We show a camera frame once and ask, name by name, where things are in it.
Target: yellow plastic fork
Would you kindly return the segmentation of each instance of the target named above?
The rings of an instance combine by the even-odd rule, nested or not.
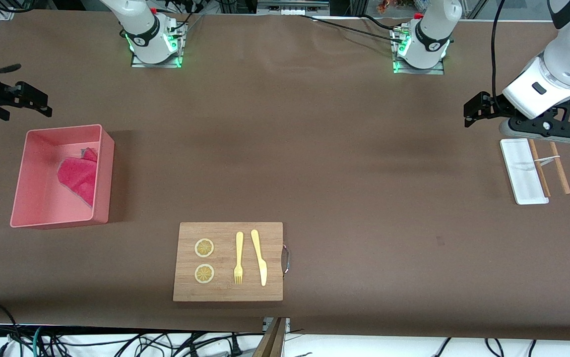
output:
[[[243,254],[243,232],[237,232],[237,266],[234,268],[234,283],[243,283],[243,268],[241,267],[241,255]]]

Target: wooden cutting board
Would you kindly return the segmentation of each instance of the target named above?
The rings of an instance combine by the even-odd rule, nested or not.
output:
[[[258,230],[260,251],[267,262],[267,283],[260,285],[258,259],[250,232]],[[234,283],[237,264],[236,235],[244,233],[243,282]],[[214,251],[199,257],[194,245],[201,238],[210,239]],[[173,301],[282,301],[283,299],[283,224],[282,222],[183,222],[179,228],[177,264]],[[201,264],[214,268],[209,283],[199,283],[194,271]]]

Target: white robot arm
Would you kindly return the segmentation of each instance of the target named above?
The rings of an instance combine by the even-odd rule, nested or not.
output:
[[[160,63],[178,50],[177,21],[153,14],[145,0],[100,0],[117,16],[130,48],[144,63]]]
[[[570,143],[570,0],[548,0],[559,34],[523,72],[491,98],[479,93],[464,106],[466,127],[476,120],[509,118],[500,130],[507,136]],[[562,118],[556,116],[562,112]]]
[[[459,22],[462,7],[459,0],[432,0],[423,18],[414,18],[407,27],[409,36],[399,48],[398,56],[415,68],[432,68],[445,55],[450,34]]]

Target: brown table surface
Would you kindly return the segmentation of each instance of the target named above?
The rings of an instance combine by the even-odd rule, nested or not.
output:
[[[0,66],[22,64],[1,80],[54,108],[0,122],[0,303],[19,322],[570,339],[570,195],[548,165],[550,203],[517,206],[500,120],[463,128],[490,88],[491,23],[458,25],[443,76],[393,74],[383,40],[298,16],[206,16],[176,70],[130,68],[119,29],[0,23]],[[501,23],[497,87],[554,35]],[[26,131],[92,123],[116,145],[110,223],[9,228]],[[199,221],[284,222],[283,302],[172,302],[179,224]]]

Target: red towel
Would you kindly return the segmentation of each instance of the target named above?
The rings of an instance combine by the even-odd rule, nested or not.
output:
[[[65,158],[58,167],[58,181],[91,207],[96,176],[97,153],[90,147],[82,150],[81,158]]]

